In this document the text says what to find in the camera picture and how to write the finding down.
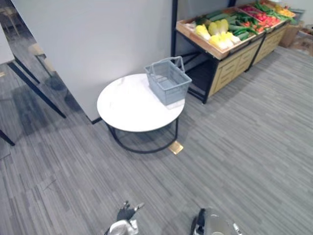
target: wooden cabinet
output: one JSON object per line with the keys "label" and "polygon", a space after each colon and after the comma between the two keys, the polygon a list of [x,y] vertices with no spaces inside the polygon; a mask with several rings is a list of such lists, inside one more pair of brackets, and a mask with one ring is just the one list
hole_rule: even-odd
{"label": "wooden cabinet", "polygon": [[267,35],[253,64],[258,63],[260,60],[262,60],[265,56],[270,54],[278,46],[280,40],[284,36],[286,28],[287,28],[287,25]]}
{"label": "wooden cabinet", "polygon": [[221,61],[217,67],[209,96],[213,95],[249,68],[261,39]]}

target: white table top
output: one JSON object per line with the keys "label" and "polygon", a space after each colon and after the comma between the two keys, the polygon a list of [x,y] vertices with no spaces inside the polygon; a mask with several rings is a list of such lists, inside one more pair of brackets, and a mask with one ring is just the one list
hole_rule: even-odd
{"label": "white table top", "polygon": [[11,48],[6,40],[4,31],[0,24],[0,65],[11,62],[14,60]]}
{"label": "white table top", "polygon": [[110,126],[130,132],[156,130],[174,121],[185,100],[164,106],[149,88],[147,75],[134,74],[110,83],[99,95],[97,109]]}

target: cardboard box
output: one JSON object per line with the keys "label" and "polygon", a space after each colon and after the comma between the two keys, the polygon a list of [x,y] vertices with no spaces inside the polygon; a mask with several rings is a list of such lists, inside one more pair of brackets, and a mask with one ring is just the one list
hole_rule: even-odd
{"label": "cardboard box", "polygon": [[313,35],[300,31],[290,48],[313,56]]}
{"label": "cardboard box", "polygon": [[279,45],[281,47],[289,47],[294,41],[299,30],[302,28],[302,24],[303,24],[302,22],[300,22],[300,24],[298,25],[289,24]]}

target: gray plastic basket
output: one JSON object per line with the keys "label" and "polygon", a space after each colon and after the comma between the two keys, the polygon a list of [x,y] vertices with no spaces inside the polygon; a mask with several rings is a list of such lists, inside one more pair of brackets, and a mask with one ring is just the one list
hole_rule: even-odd
{"label": "gray plastic basket", "polygon": [[192,80],[185,74],[181,56],[169,57],[155,62],[145,67],[145,71],[150,89],[164,105],[185,99]]}

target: white wall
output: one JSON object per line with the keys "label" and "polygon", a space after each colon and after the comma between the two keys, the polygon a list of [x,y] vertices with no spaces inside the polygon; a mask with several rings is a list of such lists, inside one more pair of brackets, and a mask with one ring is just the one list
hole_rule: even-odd
{"label": "white wall", "polygon": [[[236,5],[253,2],[252,0],[237,0]],[[282,0],[280,5],[287,5],[293,9],[305,10],[301,20],[304,24],[313,24],[313,0]]]}
{"label": "white wall", "polygon": [[[90,120],[99,117],[96,101],[106,85],[170,54],[171,0],[12,2]],[[179,17],[227,3],[180,0]]]}

